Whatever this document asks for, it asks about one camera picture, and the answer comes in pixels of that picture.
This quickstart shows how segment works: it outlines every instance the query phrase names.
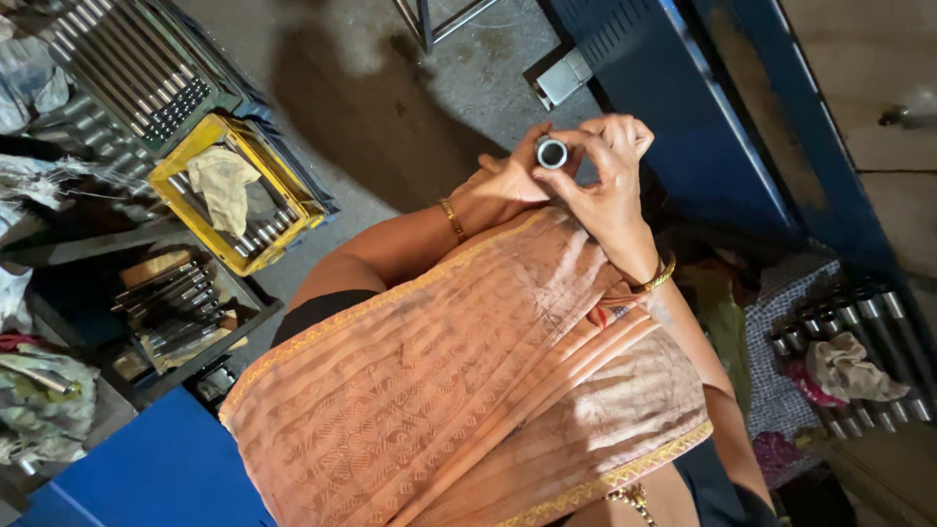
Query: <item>plastic crate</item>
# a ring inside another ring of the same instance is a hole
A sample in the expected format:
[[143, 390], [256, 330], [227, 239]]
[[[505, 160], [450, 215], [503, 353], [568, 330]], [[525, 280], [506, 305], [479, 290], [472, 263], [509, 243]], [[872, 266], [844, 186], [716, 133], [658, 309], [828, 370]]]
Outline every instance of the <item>plastic crate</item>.
[[[194, 210], [169, 182], [170, 176], [187, 170], [187, 163], [225, 136], [238, 144], [250, 162], [279, 192], [287, 205], [300, 218], [290, 225], [274, 243], [256, 256], [238, 254], [218, 232]], [[218, 114], [209, 114], [199, 122], [149, 175], [150, 186], [179, 218], [217, 257], [238, 276], [245, 277], [278, 260], [302, 233], [325, 220], [321, 203], [312, 196], [305, 183], [297, 177], [277, 152], [244, 122]]]

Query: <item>concrete floor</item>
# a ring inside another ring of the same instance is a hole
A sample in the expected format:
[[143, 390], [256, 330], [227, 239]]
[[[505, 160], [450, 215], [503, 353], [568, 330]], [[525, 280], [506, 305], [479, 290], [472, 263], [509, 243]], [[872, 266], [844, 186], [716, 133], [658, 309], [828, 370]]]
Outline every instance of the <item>concrete floor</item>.
[[[431, 4], [443, 21], [469, 0]], [[504, 153], [531, 125], [569, 128], [599, 115], [581, 89], [548, 113], [523, 72], [559, 38], [536, 0], [500, 0], [423, 57], [391, 0], [176, 0], [276, 106], [343, 209], [254, 275], [289, 302], [323, 255], [363, 229], [447, 195], [483, 152]], [[229, 360], [235, 371], [267, 351], [281, 317]]]

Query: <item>gold necklace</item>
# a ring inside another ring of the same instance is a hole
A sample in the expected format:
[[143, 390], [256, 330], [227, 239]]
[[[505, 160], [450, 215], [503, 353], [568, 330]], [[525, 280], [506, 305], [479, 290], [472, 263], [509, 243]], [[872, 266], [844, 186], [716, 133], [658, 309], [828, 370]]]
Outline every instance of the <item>gold necklace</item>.
[[635, 510], [641, 513], [647, 525], [650, 527], [657, 527], [657, 523], [654, 523], [654, 519], [647, 512], [647, 490], [644, 488], [644, 485], [638, 483], [637, 485], [631, 485], [627, 489], [613, 490], [605, 496], [605, 499], [621, 501], [631, 505]]

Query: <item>white rag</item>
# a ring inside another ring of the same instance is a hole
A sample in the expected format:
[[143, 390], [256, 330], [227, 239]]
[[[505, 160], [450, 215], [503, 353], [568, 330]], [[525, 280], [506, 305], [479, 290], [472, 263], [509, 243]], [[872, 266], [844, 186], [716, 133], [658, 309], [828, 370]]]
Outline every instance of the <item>white rag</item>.
[[811, 342], [804, 364], [824, 393], [837, 399], [887, 401], [900, 399], [911, 390], [865, 358], [866, 349], [847, 331], [829, 342]]
[[260, 172], [223, 146], [209, 146], [187, 165], [192, 188], [205, 196], [212, 227], [235, 236], [244, 234], [247, 228], [245, 186], [260, 179]]

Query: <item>gold bangle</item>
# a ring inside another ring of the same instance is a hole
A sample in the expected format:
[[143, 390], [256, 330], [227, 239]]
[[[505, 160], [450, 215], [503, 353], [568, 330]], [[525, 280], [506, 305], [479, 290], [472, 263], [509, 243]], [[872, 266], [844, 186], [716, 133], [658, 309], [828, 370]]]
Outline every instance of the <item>gold bangle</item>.
[[668, 263], [667, 266], [663, 269], [663, 271], [650, 282], [643, 283], [641, 285], [633, 285], [632, 293], [638, 294], [638, 293], [647, 293], [648, 291], [652, 291], [658, 288], [664, 282], [666, 282], [667, 279], [669, 279], [670, 276], [674, 274], [674, 269], [677, 268], [677, 256], [670, 249], [667, 249], [667, 252], [670, 253], [670, 263]]
[[459, 243], [465, 243], [469, 237], [466, 236], [466, 232], [462, 230], [462, 223], [459, 222], [459, 218], [455, 217], [455, 211], [453, 210], [452, 204], [449, 203], [449, 200], [446, 198], [442, 198], [439, 200], [439, 205], [446, 213], [446, 217], [449, 218], [449, 222], [453, 224], [453, 231], [455, 231], [455, 234], [459, 237]]

